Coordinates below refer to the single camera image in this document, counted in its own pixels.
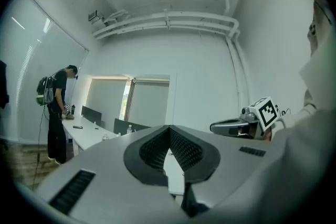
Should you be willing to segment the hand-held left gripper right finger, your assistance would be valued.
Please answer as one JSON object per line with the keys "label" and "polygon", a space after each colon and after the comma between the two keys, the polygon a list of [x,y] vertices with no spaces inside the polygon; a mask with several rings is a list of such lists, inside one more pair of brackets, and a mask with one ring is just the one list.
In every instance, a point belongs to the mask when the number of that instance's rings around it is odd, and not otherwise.
{"label": "hand-held left gripper right finger", "polygon": [[169,127],[170,151],[184,179],[185,204],[212,208],[256,170],[271,143]]}

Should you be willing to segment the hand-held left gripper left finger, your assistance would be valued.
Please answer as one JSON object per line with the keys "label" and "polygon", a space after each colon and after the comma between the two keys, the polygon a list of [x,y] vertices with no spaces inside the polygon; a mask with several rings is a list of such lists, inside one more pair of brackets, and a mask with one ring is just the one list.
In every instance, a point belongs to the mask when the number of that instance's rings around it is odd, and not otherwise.
{"label": "hand-held left gripper left finger", "polygon": [[[127,146],[158,127],[100,141],[59,166],[37,188],[39,207],[50,219],[187,219],[165,186],[145,185],[126,169]],[[69,214],[50,205],[80,170],[95,174]]]}

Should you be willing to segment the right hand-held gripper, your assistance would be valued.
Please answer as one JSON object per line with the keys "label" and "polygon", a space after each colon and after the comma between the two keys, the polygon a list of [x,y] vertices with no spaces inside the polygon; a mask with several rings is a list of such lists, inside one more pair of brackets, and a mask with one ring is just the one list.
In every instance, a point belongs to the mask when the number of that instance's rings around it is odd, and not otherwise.
{"label": "right hand-held gripper", "polygon": [[210,131],[222,136],[238,136],[244,128],[252,127],[254,139],[263,140],[266,131],[279,119],[279,112],[271,97],[264,97],[242,108],[240,118],[212,123]]}

